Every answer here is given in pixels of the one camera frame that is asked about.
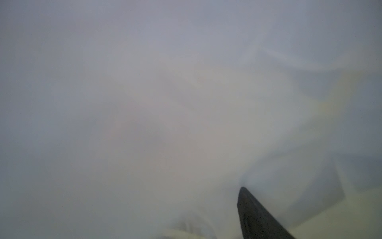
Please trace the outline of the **cream plastic bag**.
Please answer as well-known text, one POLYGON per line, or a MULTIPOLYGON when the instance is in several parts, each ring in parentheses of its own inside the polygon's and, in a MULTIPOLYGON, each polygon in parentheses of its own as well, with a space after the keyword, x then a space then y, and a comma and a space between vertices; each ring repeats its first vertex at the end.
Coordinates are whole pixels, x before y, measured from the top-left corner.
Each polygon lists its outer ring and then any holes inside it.
POLYGON ((381 1, 1 1, 1 238, 382 236, 381 1))

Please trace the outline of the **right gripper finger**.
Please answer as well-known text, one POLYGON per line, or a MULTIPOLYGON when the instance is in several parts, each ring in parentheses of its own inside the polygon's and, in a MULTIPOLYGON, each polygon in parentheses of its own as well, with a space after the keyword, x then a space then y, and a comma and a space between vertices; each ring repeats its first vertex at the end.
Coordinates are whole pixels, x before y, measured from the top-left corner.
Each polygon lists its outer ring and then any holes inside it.
POLYGON ((243 239, 294 239, 245 187, 239 190, 237 209, 243 239))

